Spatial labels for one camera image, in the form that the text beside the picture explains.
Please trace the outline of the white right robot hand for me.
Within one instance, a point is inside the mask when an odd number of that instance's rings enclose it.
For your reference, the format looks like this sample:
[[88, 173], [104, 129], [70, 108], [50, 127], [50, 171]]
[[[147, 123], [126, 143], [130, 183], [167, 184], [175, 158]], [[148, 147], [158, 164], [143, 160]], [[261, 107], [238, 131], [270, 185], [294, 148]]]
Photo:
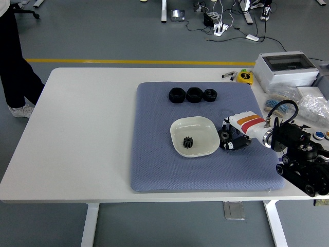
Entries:
[[265, 119], [252, 111], [231, 115], [223, 120], [218, 131], [220, 147], [226, 150], [242, 149], [249, 146], [253, 138], [262, 144], [269, 129], [265, 127]]

